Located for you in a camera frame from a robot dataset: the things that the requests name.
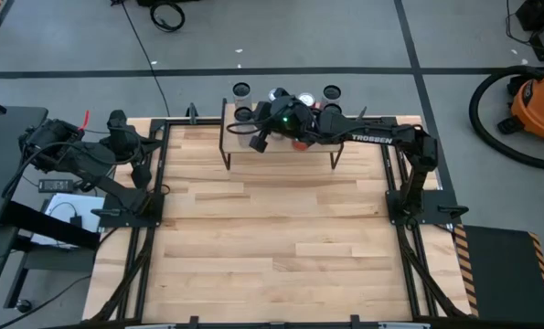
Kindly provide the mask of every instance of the floor line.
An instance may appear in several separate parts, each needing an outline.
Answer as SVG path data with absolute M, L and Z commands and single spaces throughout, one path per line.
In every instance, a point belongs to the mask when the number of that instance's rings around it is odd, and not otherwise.
M 412 69 L 412 74 L 414 81 L 416 82 L 416 89 L 418 91 L 418 97 L 420 98 L 420 104 L 422 112 L 424 114 L 424 120 L 428 126 L 428 133 L 438 139 L 438 174 L 440 176 L 441 185 L 444 189 L 452 190 L 453 182 L 451 180 L 451 175 L 446 164 L 446 159 L 444 157 L 443 145 L 440 141 L 440 134 L 438 133 L 438 127 L 436 126 L 436 121 L 434 120 L 434 112 L 432 111 L 432 104 L 430 102 L 430 97 L 428 96 L 428 91 L 426 89 L 426 83 L 424 82 L 424 77 L 420 68 L 420 61 L 418 60 L 418 54 L 416 52 L 416 47 L 414 41 L 411 38 L 410 24 L 408 23 L 408 18 L 406 17 L 406 11 L 403 7 L 401 0 L 394 0 L 396 6 L 396 11 L 398 12 L 398 19 L 400 20 L 401 34 L 403 35 L 403 40 L 406 44 L 406 49 L 408 50 L 408 57 L 410 58 L 410 64 Z

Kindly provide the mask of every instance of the metal bracket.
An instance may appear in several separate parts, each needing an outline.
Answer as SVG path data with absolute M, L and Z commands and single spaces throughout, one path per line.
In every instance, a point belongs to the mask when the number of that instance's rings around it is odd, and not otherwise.
M 160 119 L 152 119 L 150 122 L 150 133 L 157 132 L 158 130 L 162 129 L 165 125 L 165 120 Z
M 187 114 L 185 114 L 186 117 L 190 117 L 190 124 L 195 125 L 197 124 L 197 117 L 198 117 L 198 111 L 197 107 L 195 106 L 195 103 L 191 102 L 190 105 L 187 108 Z
M 361 319 L 357 314 L 351 315 L 351 329 L 361 329 Z
M 198 316 L 193 315 L 190 317 L 190 320 L 188 321 L 188 329 L 198 329 Z
M 150 228 L 160 226 L 165 196 L 160 191 L 155 191 L 150 197 L 149 204 L 143 214 L 135 215 L 123 210 L 119 216 L 101 216 L 99 225 L 104 228 Z M 115 196 L 107 195 L 103 208 L 119 209 L 121 205 Z
M 400 211 L 400 191 L 387 191 L 389 220 L 393 225 L 408 224 L 408 216 Z M 446 190 L 423 191 L 421 214 L 414 216 L 416 224 L 460 224 L 460 216 L 469 210 L 468 207 L 457 206 L 454 192 Z

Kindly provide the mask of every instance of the wooden tabletop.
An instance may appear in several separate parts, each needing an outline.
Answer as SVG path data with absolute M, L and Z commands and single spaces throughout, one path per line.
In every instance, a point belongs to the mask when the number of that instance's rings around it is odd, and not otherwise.
M 147 135 L 150 119 L 129 123 Z M 325 154 L 308 152 L 235 154 L 228 171 L 219 126 L 176 126 L 170 136 L 164 183 L 172 193 L 155 235 L 144 323 L 187 323 L 191 315 L 201 323 L 411 319 L 378 145 L 346 143 L 334 171 Z M 393 149 L 391 158 L 397 168 Z M 132 186 L 129 173 L 120 166 L 115 179 Z M 426 186 L 438 186 L 434 174 Z M 433 278 L 470 313 L 451 235 L 421 232 Z M 83 318 L 121 280 L 130 233 L 120 228 L 97 253 Z M 135 295 L 133 288 L 130 311 Z

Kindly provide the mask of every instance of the black panel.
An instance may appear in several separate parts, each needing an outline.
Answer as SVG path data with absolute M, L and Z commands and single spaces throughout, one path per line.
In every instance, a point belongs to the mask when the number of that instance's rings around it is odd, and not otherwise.
M 465 226 L 479 317 L 544 323 L 544 284 L 527 232 Z

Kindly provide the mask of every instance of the gray floor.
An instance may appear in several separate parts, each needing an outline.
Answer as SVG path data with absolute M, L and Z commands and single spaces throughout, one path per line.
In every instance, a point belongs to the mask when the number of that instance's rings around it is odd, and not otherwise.
M 504 0 L 402 0 L 423 68 L 489 68 L 537 62 L 531 49 L 505 36 Z M 511 2 L 512 11 L 521 4 Z M 179 33 L 154 28 L 147 9 L 128 9 L 156 69 L 301 67 L 409 68 L 396 7 L 390 0 L 201 0 L 184 3 L 187 24 Z M 517 21 L 514 33 L 523 36 Z M 147 69 L 123 10 L 109 0 L 16 0 L 0 28 L 0 71 Z M 471 208 L 464 223 L 539 234 L 544 248 L 544 171 L 507 160 L 482 144 L 468 121 L 470 95 L 484 76 L 425 76 L 454 189 Z M 200 115 L 217 115 L 230 86 L 246 81 L 254 98 L 283 86 L 319 96 L 326 84 L 343 90 L 347 113 L 368 106 L 370 114 L 420 114 L 419 94 L 408 75 L 326 74 L 161 77 L 171 114 L 193 101 Z M 131 117 L 164 116 L 152 78 L 0 80 L 0 102 L 43 106 L 50 117 L 102 129 L 111 110 Z M 481 110 L 489 126 L 506 113 L 507 96 L 489 91 Z M 544 156 L 544 143 L 529 136 L 506 140 Z M 29 169 L 37 180 L 41 173 Z M 15 198 L 39 207 L 43 195 L 22 182 Z M 0 323 L 17 316 L 1 308 L 18 255 L 0 281 Z M 22 297 L 45 301 L 86 273 L 33 272 Z M 74 324 L 80 319 L 87 282 L 79 284 L 12 328 Z

